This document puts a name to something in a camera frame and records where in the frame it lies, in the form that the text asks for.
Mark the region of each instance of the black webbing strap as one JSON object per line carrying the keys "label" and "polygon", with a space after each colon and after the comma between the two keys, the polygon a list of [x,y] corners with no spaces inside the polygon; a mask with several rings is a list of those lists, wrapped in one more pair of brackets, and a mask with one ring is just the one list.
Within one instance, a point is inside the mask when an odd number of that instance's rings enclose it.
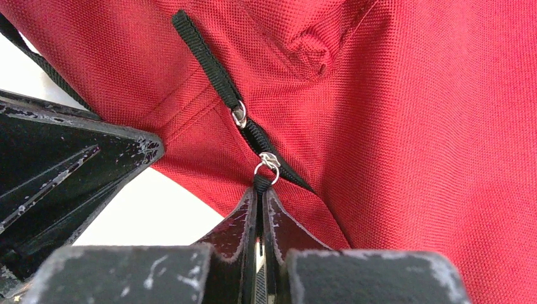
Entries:
{"label": "black webbing strap", "polygon": [[41,55],[34,53],[22,39],[22,36],[18,32],[11,22],[2,14],[0,14],[0,34],[4,35],[11,43],[18,47],[23,53],[26,54],[31,60],[33,60],[50,79],[64,90],[69,96],[71,96],[76,102],[80,103],[84,108],[92,111],[90,106],[80,97],[80,95],[65,81],[65,79],[56,71],[51,64],[43,58]]}
{"label": "black webbing strap", "polygon": [[209,50],[207,43],[203,40],[192,20],[186,15],[185,11],[180,10],[172,17],[172,24],[198,60],[199,65],[205,71],[209,81],[225,105],[235,110],[239,106],[239,100],[242,101],[243,98],[222,64]]}

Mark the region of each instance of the white background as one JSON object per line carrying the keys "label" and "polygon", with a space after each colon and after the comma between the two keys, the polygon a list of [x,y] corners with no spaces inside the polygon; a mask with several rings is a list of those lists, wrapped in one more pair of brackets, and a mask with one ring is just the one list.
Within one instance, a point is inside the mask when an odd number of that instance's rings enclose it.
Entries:
{"label": "white background", "polygon": [[[2,36],[0,67],[0,89],[82,108]],[[221,219],[183,187],[149,168],[119,192],[75,244],[189,245]]]}

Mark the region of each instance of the worn black plastic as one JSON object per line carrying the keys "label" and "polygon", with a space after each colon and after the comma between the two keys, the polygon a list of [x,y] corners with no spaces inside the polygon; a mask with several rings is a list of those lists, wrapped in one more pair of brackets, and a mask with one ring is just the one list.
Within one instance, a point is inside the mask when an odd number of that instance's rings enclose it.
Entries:
{"label": "worn black plastic", "polygon": [[[258,204],[263,205],[266,275],[255,277]],[[39,304],[470,303],[457,269],[442,256],[330,250],[285,211],[274,190],[259,200],[252,188],[192,246],[55,251],[22,299]]]}
{"label": "worn black plastic", "polygon": [[154,134],[0,91],[0,297],[72,243],[163,152]]}

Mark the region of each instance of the red fabric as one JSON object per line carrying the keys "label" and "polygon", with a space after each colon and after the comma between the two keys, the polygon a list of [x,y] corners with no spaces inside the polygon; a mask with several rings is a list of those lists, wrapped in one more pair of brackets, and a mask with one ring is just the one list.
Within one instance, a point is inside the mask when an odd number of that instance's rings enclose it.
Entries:
{"label": "red fabric", "polygon": [[156,169],[225,215],[259,159],[171,26],[181,8],[317,192],[275,187],[314,235],[439,251],[476,303],[537,303],[534,1],[0,3],[100,115],[161,136]]}

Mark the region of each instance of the zipper pull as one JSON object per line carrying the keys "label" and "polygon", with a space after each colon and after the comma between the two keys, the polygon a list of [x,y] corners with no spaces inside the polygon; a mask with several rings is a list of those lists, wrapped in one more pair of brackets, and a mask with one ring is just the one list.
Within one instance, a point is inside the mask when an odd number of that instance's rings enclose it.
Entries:
{"label": "zipper pull", "polygon": [[276,177],[274,180],[270,183],[271,185],[274,185],[278,179],[280,178],[280,162],[278,161],[278,157],[276,157],[274,154],[270,152],[262,152],[259,154],[259,157],[261,158],[261,163],[255,167],[255,170],[253,171],[253,174],[256,175],[259,171],[259,168],[261,168],[263,165],[267,166],[269,169],[271,169],[275,174]]}

